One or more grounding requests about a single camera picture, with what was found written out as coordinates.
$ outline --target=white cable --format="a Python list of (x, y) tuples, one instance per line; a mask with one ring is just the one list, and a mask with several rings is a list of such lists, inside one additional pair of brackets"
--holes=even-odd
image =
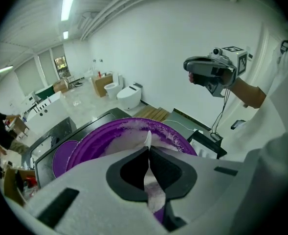
[[(164, 120), (164, 121), (162, 121), (161, 123), (163, 123), (163, 122), (165, 122), (165, 121), (170, 121), (170, 122), (174, 122), (174, 123), (179, 123), (179, 122), (177, 122), (177, 121), (173, 121), (173, 120)], [(184, 126), (184, 125), (182, 125), (181, 123), (179, 123), (181, 126), (183, 126), (184, 128), (186, 128), (187, 130), (189, 130), (189, 131), (194, 131), (194, 130), (191, 130), (191, 129), (188, 129), (186, 126)]]

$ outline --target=ceiling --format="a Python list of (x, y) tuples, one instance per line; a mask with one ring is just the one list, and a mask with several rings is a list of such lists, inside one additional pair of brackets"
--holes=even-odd
[[(0, 69), (18, 67), (34, 54), (60, 44), (64, 31), (69, 31), (69, 40), (86, 38), (93, 19), (112, 1), (74, 0), (69, 20), (62, 22), (62, 0), (19, 0), (0, 27)], [(0, 73), (0, 81), (6, 74)]]

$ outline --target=white toilet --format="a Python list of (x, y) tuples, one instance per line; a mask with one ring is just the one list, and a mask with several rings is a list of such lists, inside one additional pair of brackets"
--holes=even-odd
[(117, 95), (118, 101), (124, 110), (130, 110), (139, 105), (141, 97), (142, 89), (136, 85), (125, 87)]
[(113, 83), (104, 86), (107, 91), (109, 98), (115, 98), (116, 95), (123, 88), (123, 77), (118, 73), (113, 74)]

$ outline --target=wooden pallet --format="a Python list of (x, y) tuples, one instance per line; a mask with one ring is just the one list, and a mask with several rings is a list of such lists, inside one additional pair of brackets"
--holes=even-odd
[(170, 113), (162, 108), (154, 108), (146, 105), (142, 110), (134, 115), (135, 118), (149, 118), (159, 122), (164, 121)]

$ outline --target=fluorescent light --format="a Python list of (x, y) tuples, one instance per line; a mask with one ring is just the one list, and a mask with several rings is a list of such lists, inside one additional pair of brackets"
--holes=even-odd
[(64, 39), (67, 39), (69, 37), (69, 32), (68, 31), (65, 31), (64, 32)]
[(11, 66), (8, 66), (8, 67), (5, 67), (5, 68), (2, 68), (2, 69), (0, 69), (0, 73), (1, 72), (4, 72), (4, 71), (7, 71), (7, 70), (10, 70), (10, 69), (12, 69), (13, 68), (13, 66), (11, 65)]
[(73, 0), (63, 0), (61, 9), (61, 21), (66, 21), (69, 19), (69, 14), (71, 10)]

